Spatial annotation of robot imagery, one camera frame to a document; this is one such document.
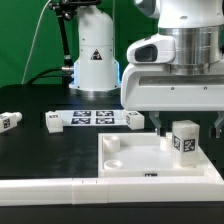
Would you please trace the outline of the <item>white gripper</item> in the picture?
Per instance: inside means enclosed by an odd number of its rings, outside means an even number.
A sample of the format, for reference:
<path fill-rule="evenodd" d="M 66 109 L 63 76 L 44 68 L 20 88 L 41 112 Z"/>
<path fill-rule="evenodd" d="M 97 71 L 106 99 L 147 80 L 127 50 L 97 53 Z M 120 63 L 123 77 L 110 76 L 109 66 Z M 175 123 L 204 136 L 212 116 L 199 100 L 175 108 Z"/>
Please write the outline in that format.
<path fill-rule="evenodd" d="M 224 126 L 224 62 L 214 63 L 206 75 L 172 75 L 168 64 L 129 64 L 121 84 L 121 105 L 129 111 L 150 111 L 161 134 L 161 111 L 220 111 L 215 137 Z"/>

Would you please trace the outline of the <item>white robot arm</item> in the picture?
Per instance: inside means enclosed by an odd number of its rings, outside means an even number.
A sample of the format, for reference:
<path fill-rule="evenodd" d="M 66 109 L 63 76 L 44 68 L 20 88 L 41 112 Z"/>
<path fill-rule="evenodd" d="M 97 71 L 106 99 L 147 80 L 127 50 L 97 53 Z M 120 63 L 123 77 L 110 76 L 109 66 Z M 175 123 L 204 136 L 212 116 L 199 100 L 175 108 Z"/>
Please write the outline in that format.
<path fill-rule="evenodd" d="M 70 87 L 90 95 L 121 84 L 121 105 L 147 111 L 157 128 L 162 111 L 216 111 L 224 125 L 224 0 L 133 0 L 157 33 L 132 43 L 123 72 L 113 58 L 112 24 L 96 6 L 79 11 L 80 54 Z"/>

